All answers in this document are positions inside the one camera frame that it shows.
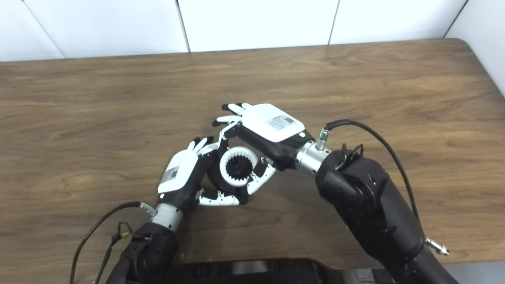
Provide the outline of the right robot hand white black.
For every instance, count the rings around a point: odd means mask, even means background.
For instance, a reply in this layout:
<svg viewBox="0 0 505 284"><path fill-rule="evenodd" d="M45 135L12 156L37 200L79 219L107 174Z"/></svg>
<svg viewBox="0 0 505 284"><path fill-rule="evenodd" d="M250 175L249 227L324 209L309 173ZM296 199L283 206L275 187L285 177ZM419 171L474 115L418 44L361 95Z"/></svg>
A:
<svg viewBox="0 0 505 284"><path fill-rule="evenodd" d="M304 169L317 172L323 147L306 130L303 122L272 104L224 104L230 115L213 120L222 126L219 141L230 148L245 147L258 158L248 183L249 196L263 187L277 171Z"/></svg>

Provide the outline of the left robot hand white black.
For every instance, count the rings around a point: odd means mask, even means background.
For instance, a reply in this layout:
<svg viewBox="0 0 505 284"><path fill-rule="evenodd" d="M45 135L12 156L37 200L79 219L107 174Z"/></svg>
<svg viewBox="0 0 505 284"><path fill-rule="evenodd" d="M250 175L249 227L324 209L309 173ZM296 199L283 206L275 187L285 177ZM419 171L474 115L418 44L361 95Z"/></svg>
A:
<svg viewBox="0 0 505 284"><path fill-rule="evenodd" d="M197 205L237 206L249 197L248 183L256 155L245 147L230 148L212 136L197 137L170 160L157 187L156 217L182 216Z"/></svg>

